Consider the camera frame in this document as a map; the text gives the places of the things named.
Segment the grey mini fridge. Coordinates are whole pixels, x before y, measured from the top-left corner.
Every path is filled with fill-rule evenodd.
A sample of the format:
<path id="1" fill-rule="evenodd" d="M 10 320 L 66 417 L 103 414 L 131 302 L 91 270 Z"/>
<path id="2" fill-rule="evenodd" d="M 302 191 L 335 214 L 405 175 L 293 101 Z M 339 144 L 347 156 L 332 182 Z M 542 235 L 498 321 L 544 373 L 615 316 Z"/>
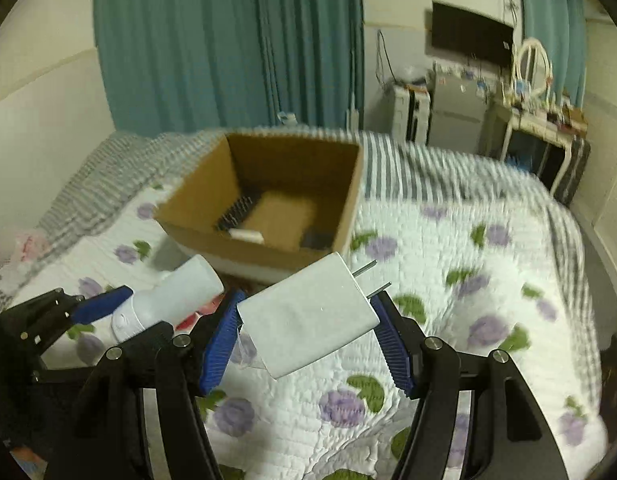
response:
<path id="1" fill-rule="evenodd" d="M 479 154 L 485 114 L 485 90 L 475 80 L 436 72 L 432 86 L 428 145 Z"/>

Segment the black remote control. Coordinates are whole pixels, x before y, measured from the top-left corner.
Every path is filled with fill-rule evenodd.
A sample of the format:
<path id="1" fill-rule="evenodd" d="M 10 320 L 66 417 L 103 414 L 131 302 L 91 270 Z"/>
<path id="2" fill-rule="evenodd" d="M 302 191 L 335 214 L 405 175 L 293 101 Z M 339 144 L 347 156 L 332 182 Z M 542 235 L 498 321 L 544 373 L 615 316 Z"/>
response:
<path id="1" fill-rule="evenodd" d="M 256 197 L 243 195 L 235 200 L 215 223 L 214 229 L 220 232 L 229 232 L 238 226 L 249 216 L 251 209 L 256 204 Z"/>

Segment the grey checkered blanket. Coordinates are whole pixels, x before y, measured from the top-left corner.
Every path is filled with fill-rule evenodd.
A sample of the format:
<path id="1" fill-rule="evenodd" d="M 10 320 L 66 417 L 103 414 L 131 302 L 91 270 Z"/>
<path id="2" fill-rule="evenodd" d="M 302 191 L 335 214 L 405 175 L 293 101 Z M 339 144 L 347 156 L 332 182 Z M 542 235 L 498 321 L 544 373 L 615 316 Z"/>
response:
<path id="1" fill-rule="evenodd" d="M 567 304 L 589 299 L 577 224 L 537 178 L 493 159 L 400 145 L 380 133 L 258 128 L 162 133 L 153 139 L 112 134 L 86 158 L 40 220 L 50 244 L 48 252 L 26 266 L 14 286 L 0 281 L 0 300 L 12 297 L 82 237 L 110 226 L 145 188 L 163 188 L 168 181 L 190 174 L 213 148 L 225 153 L 228 167 L 203 182 L 223 193 L 223 209 L 236 198 L 228 192 L 231 184 L 241 194 L 324 193 L 332 200 L 345 200 L 353 188 L 353 174 L 361 176 L 359 194 L 364 198 L 426 203 L 503 200 L 511 204 L 522 200 L 549 224 L 558 281 Z"/>

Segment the teal window curtain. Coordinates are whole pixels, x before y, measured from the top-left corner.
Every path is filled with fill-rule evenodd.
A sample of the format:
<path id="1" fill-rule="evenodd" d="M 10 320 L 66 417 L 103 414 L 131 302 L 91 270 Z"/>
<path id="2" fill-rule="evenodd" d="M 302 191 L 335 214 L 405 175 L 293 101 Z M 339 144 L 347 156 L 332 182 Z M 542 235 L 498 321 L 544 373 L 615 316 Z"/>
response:
<path id="1" fill-rule="evenodd" d="M 94 0 L 115 127 L 342 128 L 364 105 L 363 0 Z"/>

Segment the white lint remover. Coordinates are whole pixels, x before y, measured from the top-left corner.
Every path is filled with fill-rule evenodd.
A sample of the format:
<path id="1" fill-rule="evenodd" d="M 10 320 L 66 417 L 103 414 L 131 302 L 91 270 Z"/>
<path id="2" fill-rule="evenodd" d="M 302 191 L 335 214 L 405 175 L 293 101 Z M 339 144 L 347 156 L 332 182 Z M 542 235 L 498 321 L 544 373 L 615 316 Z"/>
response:
<path id="1" fill-rule="evenodd" d="M 224 285 L 211 264 L 195 255 L 158 285 L 133 292 L 115 309 L 111 318 L 114 338 L 118 342 L 129 340 L 160 322 L 175 327 L 223 291 Z"/>

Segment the grey metallic charger block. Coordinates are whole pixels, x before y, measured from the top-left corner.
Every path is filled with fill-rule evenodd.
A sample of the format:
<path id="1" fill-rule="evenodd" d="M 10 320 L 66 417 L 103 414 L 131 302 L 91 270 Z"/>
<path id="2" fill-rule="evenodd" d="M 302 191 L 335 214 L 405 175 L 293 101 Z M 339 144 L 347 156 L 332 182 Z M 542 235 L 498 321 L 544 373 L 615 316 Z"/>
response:
<path id="1" fill-rule="evenodd" d="M 300 247 L 310 250 L 320 250 L 321 252 L 324 250 L 331 252 L 334 242 L 335 234 L 333 234 L 333 232 L 310 228 L 303 233 Z"/>

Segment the brown cardboard box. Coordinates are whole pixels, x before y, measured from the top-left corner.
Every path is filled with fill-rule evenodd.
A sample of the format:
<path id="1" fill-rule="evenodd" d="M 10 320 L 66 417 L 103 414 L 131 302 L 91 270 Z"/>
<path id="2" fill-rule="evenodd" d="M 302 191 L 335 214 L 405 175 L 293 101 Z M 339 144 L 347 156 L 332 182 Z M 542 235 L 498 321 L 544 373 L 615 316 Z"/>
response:
<path id="1" fill-rule="evenodd" d="M 314 136 L 225 134 L 156 210 L 167 235 L 220 274 L 273 284 L 332 252 L 347 253 L 365 169 L 363 146 Z M 240 196 L 256 204 L 237 229 L 215 223 Z M 300 247 L 316 228 L 333 250 Z"/>

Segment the white floral quilt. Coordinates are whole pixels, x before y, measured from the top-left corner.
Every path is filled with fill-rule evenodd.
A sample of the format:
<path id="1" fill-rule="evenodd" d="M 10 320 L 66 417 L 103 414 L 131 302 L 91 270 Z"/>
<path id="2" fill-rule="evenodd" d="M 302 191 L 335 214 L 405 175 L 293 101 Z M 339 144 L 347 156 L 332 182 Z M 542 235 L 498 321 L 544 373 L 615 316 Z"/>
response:
<path id="1" fill-rule="evenodd" d="M 348 255 L 251 292 L 158 269 L 141 194 L 0 310 L 0 478 L 584 479 L 603 459 L 546 210 L 359 207 Z"/>

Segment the white storage cabinet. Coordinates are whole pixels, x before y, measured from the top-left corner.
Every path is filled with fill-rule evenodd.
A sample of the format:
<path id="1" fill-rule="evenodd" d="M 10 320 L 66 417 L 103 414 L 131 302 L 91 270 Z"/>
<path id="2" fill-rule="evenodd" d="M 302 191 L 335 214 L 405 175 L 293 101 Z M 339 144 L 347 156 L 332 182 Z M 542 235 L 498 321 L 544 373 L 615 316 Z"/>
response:
<path id="1" fill-rule="evenodd" d="M 422 84 L 392 84 L 388 96 L 393 140 L 426 145 L 431 108 L 428 88 Z"/>

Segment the white dressing table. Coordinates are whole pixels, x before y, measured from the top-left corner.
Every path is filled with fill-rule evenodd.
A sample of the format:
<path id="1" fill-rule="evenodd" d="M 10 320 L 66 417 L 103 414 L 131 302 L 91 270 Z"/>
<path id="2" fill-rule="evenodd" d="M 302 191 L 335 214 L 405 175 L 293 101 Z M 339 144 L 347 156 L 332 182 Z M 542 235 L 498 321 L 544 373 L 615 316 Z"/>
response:
<path id="1" fill-rule="evenodd" d="M 557 202 L 569 206 L 589 162 L 591 144 L 552 122 L 493 99 L 480 150 L 535 174 Z"/>

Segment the white vanity mirror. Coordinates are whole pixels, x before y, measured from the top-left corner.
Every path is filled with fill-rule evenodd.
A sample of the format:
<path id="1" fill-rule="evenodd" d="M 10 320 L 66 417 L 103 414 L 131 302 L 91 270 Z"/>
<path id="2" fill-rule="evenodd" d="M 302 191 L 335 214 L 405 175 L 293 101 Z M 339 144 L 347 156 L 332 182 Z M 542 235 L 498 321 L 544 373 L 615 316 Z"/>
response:
<path id="1" fill-rule="evenodd" d="M 527 38 L 513 56 L 511 84 L 519 96 L 547 100 L 553 84 L 553 64 L 537 38 Z"/>

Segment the clear water jug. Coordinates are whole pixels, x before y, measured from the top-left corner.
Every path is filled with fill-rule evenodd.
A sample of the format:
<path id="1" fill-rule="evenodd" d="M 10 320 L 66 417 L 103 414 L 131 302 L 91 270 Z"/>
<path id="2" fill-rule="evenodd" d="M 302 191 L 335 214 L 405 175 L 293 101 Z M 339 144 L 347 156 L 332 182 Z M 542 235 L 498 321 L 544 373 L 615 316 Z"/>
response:
<path id="1" fill-rule="evenodd" d="M 277 118 L 284 127 L 292 127 L 299 125 L 298 118 L 294 113 L 279 112 Z"/>

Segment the white plug charger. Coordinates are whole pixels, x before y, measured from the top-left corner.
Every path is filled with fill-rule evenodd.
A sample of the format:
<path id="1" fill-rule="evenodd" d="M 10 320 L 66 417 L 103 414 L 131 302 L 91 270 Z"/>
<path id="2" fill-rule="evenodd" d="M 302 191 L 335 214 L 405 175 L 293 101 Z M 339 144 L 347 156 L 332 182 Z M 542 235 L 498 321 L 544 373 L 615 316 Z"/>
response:
<path id="1" fill-rule="evenodd" d="M 337 252 L 239 302 L 237 310 L 258 357 L 276 379 L 329 356 L 380 323 Z"/>

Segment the black wall television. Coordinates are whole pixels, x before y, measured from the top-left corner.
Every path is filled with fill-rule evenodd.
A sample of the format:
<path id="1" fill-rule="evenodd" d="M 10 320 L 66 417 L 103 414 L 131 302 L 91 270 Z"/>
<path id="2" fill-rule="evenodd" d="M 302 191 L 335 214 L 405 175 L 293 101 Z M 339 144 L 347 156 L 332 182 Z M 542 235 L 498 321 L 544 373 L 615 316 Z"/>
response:
<path id="1" fill-rule="evenodd" d="M 433 1 L 431 46 L 509 70 L 514 29 L 482 14 Z"/>

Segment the teal right curtain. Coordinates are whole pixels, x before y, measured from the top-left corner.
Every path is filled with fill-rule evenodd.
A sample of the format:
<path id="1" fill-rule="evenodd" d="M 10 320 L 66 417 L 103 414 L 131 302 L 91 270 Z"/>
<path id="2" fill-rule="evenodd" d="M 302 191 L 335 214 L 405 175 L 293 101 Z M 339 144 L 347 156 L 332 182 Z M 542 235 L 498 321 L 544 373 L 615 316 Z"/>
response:
<path id="1" fill-rule="evenodd" d="M 540 40 L 553 63 L 553 92 L 584 100 L 586 31 L 583 0 L 521 0 L 523 36 Z"/>

